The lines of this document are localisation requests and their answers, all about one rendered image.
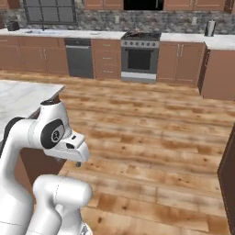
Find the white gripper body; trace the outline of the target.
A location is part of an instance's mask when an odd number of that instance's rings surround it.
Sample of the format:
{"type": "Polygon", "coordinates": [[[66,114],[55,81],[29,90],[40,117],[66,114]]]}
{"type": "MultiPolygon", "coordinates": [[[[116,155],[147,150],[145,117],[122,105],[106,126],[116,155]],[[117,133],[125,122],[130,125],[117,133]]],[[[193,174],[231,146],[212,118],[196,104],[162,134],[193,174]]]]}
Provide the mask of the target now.
{"type": "Polygon", "coordinates": [[[83,142],[80,146],[75,147],[70,143],[58,143],[55,147],[45,150],[48,156],[70,160],[74,162],[87,162],[90,157],[88,146],[83,142]]]}

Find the brown corner counter cabinet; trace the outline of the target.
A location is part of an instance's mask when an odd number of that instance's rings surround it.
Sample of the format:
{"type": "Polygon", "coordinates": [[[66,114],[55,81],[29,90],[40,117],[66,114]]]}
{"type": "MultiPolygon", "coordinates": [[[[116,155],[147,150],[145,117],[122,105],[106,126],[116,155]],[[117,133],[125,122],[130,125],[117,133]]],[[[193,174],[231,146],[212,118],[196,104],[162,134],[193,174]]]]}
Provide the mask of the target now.
{"type": "Polygon", "coordinates": [[[204,98],[234,101],[235,50],[208,50],[197,86],[204,98]]]}

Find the brown island cabinet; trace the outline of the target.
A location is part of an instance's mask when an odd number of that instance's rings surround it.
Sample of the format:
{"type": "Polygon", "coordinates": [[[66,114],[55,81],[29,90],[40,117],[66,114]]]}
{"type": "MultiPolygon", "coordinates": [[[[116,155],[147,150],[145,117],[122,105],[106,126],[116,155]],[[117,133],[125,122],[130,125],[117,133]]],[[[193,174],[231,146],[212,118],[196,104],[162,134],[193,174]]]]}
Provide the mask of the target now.
{"type": "Polygon", "coordinates": [[[38,117],[23,118],[14,125],[17,148],[14,174],[29,192],[40,175],[57,174],[64,165],[64,161],[56,162],[44,151],[55,146],[51,134],[58,125],[69,128],[66,108],[58,96],[40,104],[38,117]]]}

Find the grey dishwasher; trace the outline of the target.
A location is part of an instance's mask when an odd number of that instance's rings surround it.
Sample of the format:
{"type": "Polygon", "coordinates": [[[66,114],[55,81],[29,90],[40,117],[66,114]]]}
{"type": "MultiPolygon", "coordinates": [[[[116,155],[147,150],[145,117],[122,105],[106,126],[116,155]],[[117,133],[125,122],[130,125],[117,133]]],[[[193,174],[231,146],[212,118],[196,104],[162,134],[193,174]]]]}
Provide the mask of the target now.
{"type": "Polygon", "coordinates": [[[90,39],[65,38],[70,76],[94,78],[92,44],[90,39]]]}

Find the brown drawer stack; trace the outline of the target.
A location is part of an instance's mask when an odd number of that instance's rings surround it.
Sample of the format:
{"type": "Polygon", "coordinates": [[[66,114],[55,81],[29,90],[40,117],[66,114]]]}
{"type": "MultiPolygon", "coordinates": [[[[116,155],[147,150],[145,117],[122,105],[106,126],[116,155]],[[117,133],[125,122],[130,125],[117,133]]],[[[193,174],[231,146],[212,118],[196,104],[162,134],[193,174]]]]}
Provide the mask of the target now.
{"type": "Polygon", "coordinates": [[[92,53],[96,79],[119,79],[121,77],[119,39],[93,39],[92,53]]]}

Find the brown base cupboard run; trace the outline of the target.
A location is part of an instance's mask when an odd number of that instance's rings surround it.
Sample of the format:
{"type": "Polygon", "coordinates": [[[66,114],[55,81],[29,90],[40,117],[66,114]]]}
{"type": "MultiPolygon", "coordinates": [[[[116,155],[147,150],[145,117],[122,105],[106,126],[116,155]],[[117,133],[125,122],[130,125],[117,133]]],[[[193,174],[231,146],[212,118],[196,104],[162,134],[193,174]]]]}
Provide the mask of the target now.
{"type": "Polygon", "coordinates": [[[0,36],[0,70],[68,75],[64,39],[0,36]]]}

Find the steel oven with hob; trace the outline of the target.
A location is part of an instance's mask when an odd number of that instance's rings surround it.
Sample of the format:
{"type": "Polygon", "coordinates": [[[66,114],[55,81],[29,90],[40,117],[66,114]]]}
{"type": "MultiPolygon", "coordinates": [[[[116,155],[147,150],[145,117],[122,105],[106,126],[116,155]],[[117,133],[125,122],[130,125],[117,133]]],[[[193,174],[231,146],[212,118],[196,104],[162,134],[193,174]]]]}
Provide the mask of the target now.
{"type": "Polygon", "coordinates": [[[129,82],[155,83],[157,77],[160,33],[141,32],[137,37],[121,38],[121,79],[129,82]]]}

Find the steel sink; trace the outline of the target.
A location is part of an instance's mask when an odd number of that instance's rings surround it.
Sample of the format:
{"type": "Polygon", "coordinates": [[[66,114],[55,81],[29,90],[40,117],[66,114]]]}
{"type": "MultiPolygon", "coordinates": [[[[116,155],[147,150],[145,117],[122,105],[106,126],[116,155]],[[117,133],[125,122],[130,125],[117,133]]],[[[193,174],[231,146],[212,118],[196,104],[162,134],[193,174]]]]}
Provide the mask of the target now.
{"type": "Polygon", "coordinates": [[[59,31],[59,30],[30,29],[30,30],[24,31],[23,33],[25,33],[25,34],[37,34],[37,35],[61,35],[62,31],[59,31]]]}

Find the black toaster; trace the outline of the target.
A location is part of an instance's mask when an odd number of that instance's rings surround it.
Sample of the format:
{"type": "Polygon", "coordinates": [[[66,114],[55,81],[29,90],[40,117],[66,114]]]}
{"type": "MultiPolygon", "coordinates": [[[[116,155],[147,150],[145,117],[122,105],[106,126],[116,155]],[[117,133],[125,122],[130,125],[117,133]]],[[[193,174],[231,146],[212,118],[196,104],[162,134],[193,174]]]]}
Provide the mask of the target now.
{"type": "Polygon", "coordinates": [[[8,31],[17,31],[20,30],[19,24],[17,21],[8,21],[7,22],[7,30],[8,31]]]}

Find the brown two-door base cupboard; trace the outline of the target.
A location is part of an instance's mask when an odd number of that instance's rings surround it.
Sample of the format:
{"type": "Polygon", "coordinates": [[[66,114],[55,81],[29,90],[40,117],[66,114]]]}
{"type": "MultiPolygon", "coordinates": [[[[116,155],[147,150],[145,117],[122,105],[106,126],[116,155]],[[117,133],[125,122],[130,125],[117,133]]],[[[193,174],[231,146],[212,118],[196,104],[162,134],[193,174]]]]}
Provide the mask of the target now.
{"type": "Polygon", "coordinates": [[[205,50],[204,42],[161,41],[157,81],[197,86],[205,50]]]}

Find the dark framed window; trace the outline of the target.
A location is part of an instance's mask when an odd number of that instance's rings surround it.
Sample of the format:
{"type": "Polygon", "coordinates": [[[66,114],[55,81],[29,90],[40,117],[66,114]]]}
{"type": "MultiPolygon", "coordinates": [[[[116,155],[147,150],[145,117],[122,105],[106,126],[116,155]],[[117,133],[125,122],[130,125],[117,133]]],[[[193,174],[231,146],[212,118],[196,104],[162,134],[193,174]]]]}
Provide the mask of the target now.
{"type": "Polygon", "coordinates": [[[76,23],[74,0],[23,0],[29,24],[68,25],[76,23]]]}

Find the dark brown tall panel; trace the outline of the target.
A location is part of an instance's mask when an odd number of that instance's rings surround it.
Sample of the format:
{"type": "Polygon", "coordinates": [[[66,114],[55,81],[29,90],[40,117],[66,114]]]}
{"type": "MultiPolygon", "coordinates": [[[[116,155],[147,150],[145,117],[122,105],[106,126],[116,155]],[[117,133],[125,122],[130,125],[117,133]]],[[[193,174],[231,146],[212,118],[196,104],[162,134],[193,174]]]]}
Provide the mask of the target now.
{"type": "Polygon", "coordinates": [[[218,180],[229,223],[229,232],[230,235],[235,235],[235,124],[218,167],[218,180]]]}

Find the black microwave oven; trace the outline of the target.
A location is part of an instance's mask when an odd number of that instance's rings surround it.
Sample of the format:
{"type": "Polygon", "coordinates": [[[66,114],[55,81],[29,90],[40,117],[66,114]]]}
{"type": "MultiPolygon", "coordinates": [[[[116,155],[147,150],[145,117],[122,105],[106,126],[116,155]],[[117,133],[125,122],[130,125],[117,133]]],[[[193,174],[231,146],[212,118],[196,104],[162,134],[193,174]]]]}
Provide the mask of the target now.
{"type": "Polygon", "coordinates": [[[164,0],[124,0],[125,10],[163,10],[164,0]]]}

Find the brown wall cupboard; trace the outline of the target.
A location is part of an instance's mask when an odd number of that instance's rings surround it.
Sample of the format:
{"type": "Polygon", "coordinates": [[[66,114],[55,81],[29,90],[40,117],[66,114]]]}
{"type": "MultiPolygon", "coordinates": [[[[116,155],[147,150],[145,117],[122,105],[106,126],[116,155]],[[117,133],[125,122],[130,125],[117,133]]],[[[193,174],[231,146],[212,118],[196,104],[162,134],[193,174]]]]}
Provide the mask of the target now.
{"type": "Polygon", "coordinates": [[[0,0],[0,10],[20,8],[19,0],[0,0]]]}
{"type": "Polygon", "coordinates": [[[84,0],[87,10],[122,10],[124,0],[84,0]]]}
{"type": "Polygon", "coordinates": [[[163,9],[173,11],[222,11],[225,0],[164,0],[163,9]]]}

